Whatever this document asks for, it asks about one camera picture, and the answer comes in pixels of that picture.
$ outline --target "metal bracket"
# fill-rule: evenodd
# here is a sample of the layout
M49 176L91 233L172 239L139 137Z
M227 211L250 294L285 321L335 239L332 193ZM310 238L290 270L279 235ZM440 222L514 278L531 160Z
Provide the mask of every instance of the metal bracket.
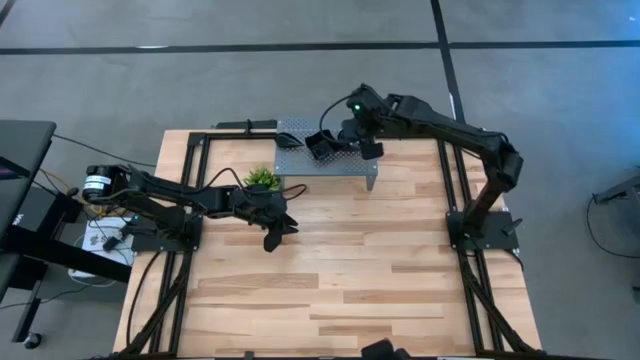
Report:
M275 129L278 122L275 119L221 122L211 126L214 129L245 129L245 135L251 135L251 129Z
M492 211L487 215L484 222L482 238L468 238L462 233L461 223L463 212L453 211L446 215L447 228L449 229L449 241L451 247L463 250L486 250L486 249L517 249L518 238L514 231L514 222L511 213L507 211Z
M207 136L207 133L198 133L192 132L189 133L189 140L187 140L187 146L192 147L196 146L202 142L202 140Z
M185 220L185 236L173 238L158 234L155 223L147 218L137 216L127 225L128 232L133 235L131 250L143 251L196 251L200 247L202 234L202 216L188 215Z

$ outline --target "wooden table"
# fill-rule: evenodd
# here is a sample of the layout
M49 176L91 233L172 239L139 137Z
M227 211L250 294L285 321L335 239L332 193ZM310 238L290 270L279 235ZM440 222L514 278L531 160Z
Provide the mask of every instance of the wooden table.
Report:
M180 181L188 133L165 133L157 176ZM262 249L264 232L255 226L232 218L205 220L179 356L241 356L246 350L257 356L357 356L363 346L385 337L414 356L473 354L458 261L448 245L436 142L384 143L371 193L361 177L295 178L309 186L289 203L300 233L285 237L273 253ZM227 166L241 177L256 165L271 167L274 151L272 140L216 140L205 178ZM482 164L466 155L465 161L477 196L485 181ZM225 174L216 185L233 183ZM454 185L459 190L459 183ZM526 342L539 347L520 266L504 251L485 254L496 305ZM164 256L142 286L132 334L155 308ZM150 258L135 259L114 351L125 346L130 304ZM486 315L479 303L478 308L490 347ZM172 318L170 309L161 350L168 347Z

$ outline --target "metal stand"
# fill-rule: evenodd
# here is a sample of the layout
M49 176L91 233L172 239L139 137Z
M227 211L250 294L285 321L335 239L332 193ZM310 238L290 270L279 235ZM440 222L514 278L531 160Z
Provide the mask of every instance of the metal stand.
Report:
M31 324L36 317L41 299L38 297L40 284L47 272L47 264L31 258L22 257L10 286L24 290L31 290L27 305L13 334L11 342L23 343L26 349L35 349L42 341L42 335L30 331Z
M317 121L281 119L277 122L277 131L288 133L302 142L318 132ZM337 137L339 130L331 132ZM378 161L363 160L360 151L344 150L316 160L306 146L289 149L277 147L274 174L283 180L289 176L364 176L367 191L372 191L378 177Z
M463 213L460 211L448 212L446 214L447 228L449 229L449 240L451 247L462 250L478 249L504 249L511 250L518 248L518 238L516 237L514 222L509 212L490 212L487 216L481 238L469 238L464 236L462 231Z
M640 188L640 176L636 176L625 182L615 185L614 187L610 188L607 191L601 192L600 194L595 194L593 196L593 201L596 204L602 204L614 198L627 197L629 200L633 201L636 208L640 210L640 195L638 195L638 191L640 189L638 188Z
M155 230L155 222L141 216L135 216L123 228L123 235L133 235L131 250L143 251L176 251L186 252L198 250L202 235L202 217L188 215L185 220L185 236L181 239L163 236Z
M9 226L2 247L9 252L123 283L128 282L131 275L131 267L127 265L15 225Z

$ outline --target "gray floor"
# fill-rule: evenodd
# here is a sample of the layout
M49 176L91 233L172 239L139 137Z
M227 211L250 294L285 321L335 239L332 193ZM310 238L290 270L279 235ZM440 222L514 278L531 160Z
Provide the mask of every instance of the gray floor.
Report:
M640 39L633 0L441 3L450 41ZM423 0L18 0L0 28L0 47L436 39ZM525 158L507 203L525 219L518 234L544 348L635 359L640 265L597 249L584 210L592 192L640 173L640 49L460 50L453 59L467 121L504 131ZM150 162L165 129L317 117L361 82L450 113L437 50L0 56L0 79L1 118L53 120L59 134ZM54 141L43 167L79 185L86 165L113 162ZM638 254L625 205L594 208L594 231ZM44 295L77 288L65 279L51 272ZM44 305L34 330L47 343L34 351L8 342L19 309L4 310L0 350L10 359L107 354L123 293L89 289ZM3 305L25 299L11 292Z

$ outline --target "green plant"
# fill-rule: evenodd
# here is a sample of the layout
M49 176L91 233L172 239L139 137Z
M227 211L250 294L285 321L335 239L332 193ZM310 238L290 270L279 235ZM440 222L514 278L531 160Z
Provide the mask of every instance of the green plant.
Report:
M244 178L244 183L249 185L264 185L269 190L278 190L280 188L280 180L269 169L264 166L249 171L249 176Z

